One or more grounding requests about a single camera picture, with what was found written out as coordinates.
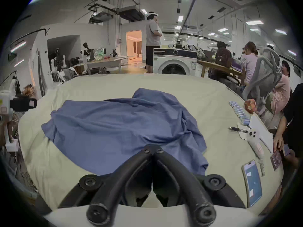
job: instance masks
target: bed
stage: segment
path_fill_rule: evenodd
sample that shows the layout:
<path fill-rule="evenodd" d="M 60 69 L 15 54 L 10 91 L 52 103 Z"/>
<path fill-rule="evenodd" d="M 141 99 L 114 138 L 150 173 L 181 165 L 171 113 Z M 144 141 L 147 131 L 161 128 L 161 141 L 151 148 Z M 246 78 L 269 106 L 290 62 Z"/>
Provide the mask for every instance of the bed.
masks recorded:
<path fill-rule="evenodd" d="M 19 122 L 19 138 L 27 170 L 44 201 L 55 210 L 79 179 L 90 172 L 78 167 L 44 135 L 41 125 L 51 119 L 50 113 L 60 108 L 65 100 L 97 101 L 132 97 L 140 87 L 173 94 L 197 120 L 207 150 L 209 162 L 206 175 L 219 174 L 247 205 L 242 165 L 258 158 L 250 145 L 230 131 L 237 126 L 238 117 L 228 101 L 244 105 L 244 101 L 225 85 L 208 78 L 171 74 L 107 74 L 74 78 L 59 85 L 38 101 L 35 109 L 26 112 Z M 278 189 L 283 167 L 274 171 L 267 147 L 261 143 L 265 158 L 265 176 L 261 177 L 262 197 L 248 208 L 259 214 Z"/>

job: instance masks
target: pen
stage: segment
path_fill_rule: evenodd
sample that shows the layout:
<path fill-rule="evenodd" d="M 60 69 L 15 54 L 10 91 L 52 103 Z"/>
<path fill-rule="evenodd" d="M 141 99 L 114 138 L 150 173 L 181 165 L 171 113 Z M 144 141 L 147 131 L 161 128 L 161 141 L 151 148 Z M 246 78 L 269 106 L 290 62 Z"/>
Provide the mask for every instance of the pen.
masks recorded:
<path fill-rule="evenodd" d="M 243 133 L 248 133 L 247 130 L 243 130 L 243 129 L 239 129 L 239 128 L 236 128 L 236 127 L 228 127 L 231 131 L 240 131 L 240 132 L 243 132 Z"/>

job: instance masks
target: office chair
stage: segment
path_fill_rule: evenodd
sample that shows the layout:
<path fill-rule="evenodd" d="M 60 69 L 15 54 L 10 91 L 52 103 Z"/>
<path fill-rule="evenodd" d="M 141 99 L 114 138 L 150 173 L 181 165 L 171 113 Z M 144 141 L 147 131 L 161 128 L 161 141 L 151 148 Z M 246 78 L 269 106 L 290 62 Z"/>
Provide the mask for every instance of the office chair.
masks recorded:
<path fill-rule="evenodd" d="M 256 100 L 258 109 L 265 105 L 269 93 L 274 89 L 282 77 L 280 57 L 269 47 L 259 50 L 256 69 L 249 85 L 244 89 L 242 98 Z"/>

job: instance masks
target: washing machine door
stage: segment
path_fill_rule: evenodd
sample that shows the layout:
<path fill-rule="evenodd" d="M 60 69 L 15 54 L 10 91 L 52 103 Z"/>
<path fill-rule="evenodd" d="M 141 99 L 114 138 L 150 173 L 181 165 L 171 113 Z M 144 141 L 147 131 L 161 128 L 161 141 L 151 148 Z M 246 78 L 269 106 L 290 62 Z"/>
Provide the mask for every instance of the washing machine door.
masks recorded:
<path fill-rule="evenodd" d="M 165 61 L 158 69 L 160 74 L 179 74 L 190 75 L 188 65 L 181 60 L 168 60 Z"/>

